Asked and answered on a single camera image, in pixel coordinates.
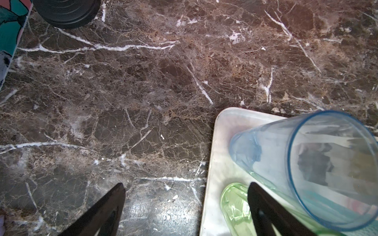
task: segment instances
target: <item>marble countertop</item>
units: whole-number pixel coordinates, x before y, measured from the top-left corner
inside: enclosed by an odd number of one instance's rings
[[[197,235],[214,121],[230,106],[342,110],[377,133],[377,9],[109,0],[74,30],[32,12],[0,93],[6,235],[57,235],[118,182],[118,235]]]

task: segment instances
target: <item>black round object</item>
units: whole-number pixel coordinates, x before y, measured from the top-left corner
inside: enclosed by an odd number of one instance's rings
[[[101,0],[33,0],[33,4],[52,26],[74,29],[86,25],[96,16]]]

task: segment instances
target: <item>white speck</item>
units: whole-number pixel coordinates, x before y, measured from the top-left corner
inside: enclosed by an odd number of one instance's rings
[[[233,45],[240,43],[241,41],[245,41],[245,37],[242,36],[241,33],[236,33],[235,31],[230,36],[228,36],[228,38],[230,39]]]
[[[39,230],[40,227],[42,226],[42,224],[43,224],[44,222],[45,222],[45,221],[44,221],[44,219],[42,218],[42,216],[39,216],[39,218],[38,218],[38,222],[37,222],[37,226],[35,226],[35,227],[33,228],[33,231],[37,231],[37,230]]]
[[[106,3],[103,3],[103,4],[102,4],[102,17],[101,17],[102,22],[105,22]]]
[[[197,23],[198,21],[194,18],[193,20],[189,19],[188,24],[194,24]]]
[[[164,184],[165,184],[164,188],[165,188],[167,191],[171,189],[171,187],[169,187],[166,183],[164,183]]]
[[[185,23],[184,22],[181,22],[181,19],[183,18],[183,15],[181,15],[181,18],[177,21],[177,23],[176,23],[176,27],[179,27],[180,25],[185,25]]]

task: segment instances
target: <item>clear plastic cup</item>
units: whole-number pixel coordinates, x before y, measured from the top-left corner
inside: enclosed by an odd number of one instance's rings
[[[245,171],[327,228],[359,230],[378,216],[378,144],[345,113],[321,111],[246,130],[231,139],[229,151]]]

